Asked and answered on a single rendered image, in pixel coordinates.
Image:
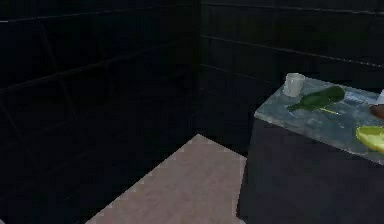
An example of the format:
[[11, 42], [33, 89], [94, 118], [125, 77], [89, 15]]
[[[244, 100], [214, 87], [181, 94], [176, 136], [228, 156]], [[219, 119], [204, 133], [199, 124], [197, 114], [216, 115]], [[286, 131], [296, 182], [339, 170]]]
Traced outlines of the white cup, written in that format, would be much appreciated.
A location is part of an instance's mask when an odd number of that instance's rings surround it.
[[283, 93], [289, 97], [297, 97], [306, 77], [300, 73], [288, 73], [283, 86]]

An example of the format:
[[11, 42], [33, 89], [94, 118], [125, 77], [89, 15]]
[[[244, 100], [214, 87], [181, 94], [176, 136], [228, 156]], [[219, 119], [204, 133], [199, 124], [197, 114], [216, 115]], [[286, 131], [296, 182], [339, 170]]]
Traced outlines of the dark counter with marble top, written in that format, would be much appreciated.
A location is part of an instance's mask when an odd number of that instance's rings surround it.
[[254, 113], [236, 215], [244, 224], [384, 224], [384, 153], [364, 146], [360, 126], [384, 127], [377, 94], [346, 87], [321, 110], [289, 111], [276, 90]]

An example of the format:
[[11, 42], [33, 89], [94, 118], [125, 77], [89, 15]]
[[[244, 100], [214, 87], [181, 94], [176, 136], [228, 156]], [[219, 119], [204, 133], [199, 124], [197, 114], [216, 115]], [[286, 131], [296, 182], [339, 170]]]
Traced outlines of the green glass bottle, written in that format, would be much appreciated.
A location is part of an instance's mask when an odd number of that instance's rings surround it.
[[332, 86], [304, 95], [296, 104], [287, 107], [289, 111], [313, 111], [342, 101], [345, 91], [340, 86]]

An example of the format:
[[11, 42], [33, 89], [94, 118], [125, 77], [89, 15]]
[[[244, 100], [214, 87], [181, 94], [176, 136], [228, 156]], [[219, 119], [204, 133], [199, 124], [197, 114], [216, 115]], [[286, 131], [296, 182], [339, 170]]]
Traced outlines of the yellow-green round fruit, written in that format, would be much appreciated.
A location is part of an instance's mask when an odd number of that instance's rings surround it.
[[356, 138], [368, 148], [384, 153], [384, 127], [358, 127], [356, 129]]

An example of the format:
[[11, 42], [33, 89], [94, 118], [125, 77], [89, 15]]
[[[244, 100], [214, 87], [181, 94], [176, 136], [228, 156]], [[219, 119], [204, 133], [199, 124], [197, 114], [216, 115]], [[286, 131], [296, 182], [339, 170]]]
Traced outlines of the brown round object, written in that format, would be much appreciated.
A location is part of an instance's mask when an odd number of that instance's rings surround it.
[[384, 119], [384, 104], [371, 105], [369, 107], [370, 113], [380, 119]]

